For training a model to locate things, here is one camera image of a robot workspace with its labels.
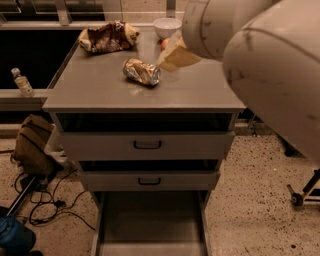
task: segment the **speckled floor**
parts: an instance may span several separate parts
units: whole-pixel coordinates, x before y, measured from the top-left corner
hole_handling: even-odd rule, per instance
[[[301,192],[316,166],[299,154],[285,157],[279,138],[272,132],[257,130],[260,135],[252,137],[246,131],[237,130],[206,208],[212,255],[319,255],[320,204],[305,203],[295,209],[286,187],[291,184]],[[11,149],[14,143],[14,139],[0,139],[0,150]],[[19,172],[10,163],[9,154],[0,155],[0,163],[0,205],[9,206],[17,196],[13,183]],[[65,174],[60,172],[49,190]],[[61,182],[56,198],[71,205],[81,191],[73,174]],[[22,216],[28,216],[32,207],[26,199],[17,218],[23,221]],[[50,211],[47,208],[41,214]],[[72,211],[95,225],[97,209],[88,192]],[[37,235],[34,249],[45,256],[90,255],[94,232],[74,216],[59,217],[44,227],[26,225]]]

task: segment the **gray cabinet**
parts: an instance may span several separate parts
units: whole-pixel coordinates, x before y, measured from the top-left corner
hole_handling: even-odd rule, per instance
[[[44,104],[101,210],[92,255],[210,255],[203,211],[244,105],[215,61],[162,71],[155,88],[122,74],[159,53],[151,27],[130,51],[75,48]]]

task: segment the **bag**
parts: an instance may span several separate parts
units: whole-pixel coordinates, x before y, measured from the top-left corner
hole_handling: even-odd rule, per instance
[[[139,29],[127,22],[111,21],[99,28],[82,30],[80,45],[91,53],[111,53],[131,48],[139,35]]]
[[[51,156],[44,153],[54,126],[41,116],[29,115],[19,130],[16,147],[11,158],[24,167],[31,175],[49,177],[63,167]]]

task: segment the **drawer handle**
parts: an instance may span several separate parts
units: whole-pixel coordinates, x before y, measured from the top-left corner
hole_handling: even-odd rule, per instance
[[[158,178],[158,180],[155,182],[143,182],[143,181],[141,181],[141,178],[138,178],[138,183],[141,186],[157,186],[157,185],[160,185],[161,178]]]
[[[158,142],[133,142],[133,147],[135,149],[159,149],[161,148],[162,142],[159,140]]]

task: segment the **water bottle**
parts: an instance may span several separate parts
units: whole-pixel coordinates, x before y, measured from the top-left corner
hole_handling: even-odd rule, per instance
[[[32,89],[28,78],[21,74],[20,69],[13,68],[11,70],[11,73],[13,75],[13,80],[16,83],[16,85],[19,87],[22,95],[26,98],[31,98],[34,96],[34,90]]]

